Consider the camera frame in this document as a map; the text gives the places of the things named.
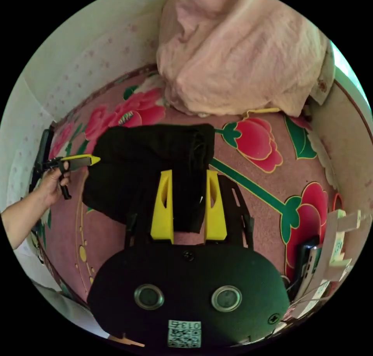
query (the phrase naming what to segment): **black cloth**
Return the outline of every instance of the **black cloth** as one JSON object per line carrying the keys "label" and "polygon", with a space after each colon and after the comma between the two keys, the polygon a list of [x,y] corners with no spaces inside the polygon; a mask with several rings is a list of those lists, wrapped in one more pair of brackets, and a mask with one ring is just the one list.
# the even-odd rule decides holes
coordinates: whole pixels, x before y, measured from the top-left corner
{"label": "black cloth", "polygon": [[139,194],[154,204],[160,172],[172,170],[174,230],[199,233],[214,138],[209,124],[109,128],[94,148],[101,161],[89,167],[83,202],[125,224],[130,210],[141,211]]}

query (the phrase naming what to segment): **qr code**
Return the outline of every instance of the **qr code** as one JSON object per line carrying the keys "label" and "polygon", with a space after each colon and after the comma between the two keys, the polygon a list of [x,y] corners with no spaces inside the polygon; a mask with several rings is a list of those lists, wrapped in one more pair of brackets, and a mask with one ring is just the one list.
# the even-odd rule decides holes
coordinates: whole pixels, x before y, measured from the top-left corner
{"label": "qr code", "polygon": [[167,340],[169,347],[199,348],[201,347],[201,338],[200,321],[169,321]]}

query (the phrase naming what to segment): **red flower print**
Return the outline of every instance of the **red flower print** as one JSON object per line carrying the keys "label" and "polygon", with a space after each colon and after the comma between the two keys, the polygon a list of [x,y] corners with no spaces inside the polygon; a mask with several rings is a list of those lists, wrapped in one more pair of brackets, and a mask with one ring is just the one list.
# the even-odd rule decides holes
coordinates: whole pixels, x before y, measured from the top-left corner
{"label": "red flower print", "polygon": [[95,109],[85,130],[85,138],[89,141],[85,153],[93,152],[97,139],[109,127],[136,127],[158,123],[165,116],[165,107],[155,104],[161,97],[162,90],[154,88],[146,93],[132,94],[113,113],[107,114],[107,107],[104,105]]}
{"label": "red flower print", "polygon": [[312,127],[310,124],[306,121],[306,119],[302,116],[299,116],[298,118],[295,118],[293,116],[288,117],[294,124],[296,124],[300,128],[304,128],[306,130],[312,131]]}
{"label": "red flower print", "polygon": [[116,116],[110,127],[136,127],[153,125],[165,116],[165,108],[155,103],[162,97],[161,88],[132,94],[129,99],[115,108]]}
{"label": "red flower print", "polygon": [[247,118],[228,123],[223,130],[216,130],[223,139],[236,148],[247,160],[266,173],[282,165],[282,155],[272,134],[271,125],[260,118]]}
{"label": "red flower print", "polygon": [[86,140],[97,140],[97,138],[102,134],[101,127],[103,125],[103,118],[106,114],[106,109],[107,107],[105,105],[101,105],[92,112],[87,128],[85,129]]}
{"label": "red flower print", "polygon": [[73,129],[73,123],[69,123],[62,131],[61,133],[56,137],[54,145],[49,152],[49,159],[55,158],[59,151],[62,149],[62,147],[67,142],[67,139]]}
{"label": "red flower print", "polygon": [[298,209],[300,223],[291,229],[290,240],[286,245],[286,276],[293,280],[296,263],[296,247],[300,243],[319,235],[324,241],[326,218],[328,215],[328,194],[318,182],[308,184],[302,193]]}

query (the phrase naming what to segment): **pink blanket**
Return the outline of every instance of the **pink blanket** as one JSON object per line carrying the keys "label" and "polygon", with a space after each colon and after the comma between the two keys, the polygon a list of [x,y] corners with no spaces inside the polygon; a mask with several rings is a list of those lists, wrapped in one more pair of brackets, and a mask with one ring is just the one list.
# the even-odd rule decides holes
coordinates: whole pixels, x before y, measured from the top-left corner
{"label": "pink blanket", "polygon": [[278,0],[168,0],[157,64],[166,99],[186,114],[299,116],[312,91],[320,104],[329,92],[330,51],[315,25]]}

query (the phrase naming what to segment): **screw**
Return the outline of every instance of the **screw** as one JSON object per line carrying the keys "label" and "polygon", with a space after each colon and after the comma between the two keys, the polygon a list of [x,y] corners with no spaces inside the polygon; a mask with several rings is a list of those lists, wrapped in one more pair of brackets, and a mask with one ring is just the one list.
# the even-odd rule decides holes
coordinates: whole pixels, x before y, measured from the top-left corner
{"label": "screw", "polygon": [[269,319],[268,324],[273,325],[275,324],[280,318],[280,315],[278,313],[274,313]]}
{"label": "screw", "polygon": [[191,262],[194,259],[194,254],[191,251],[186,250],[183,252],[183,257],[185,260]]}

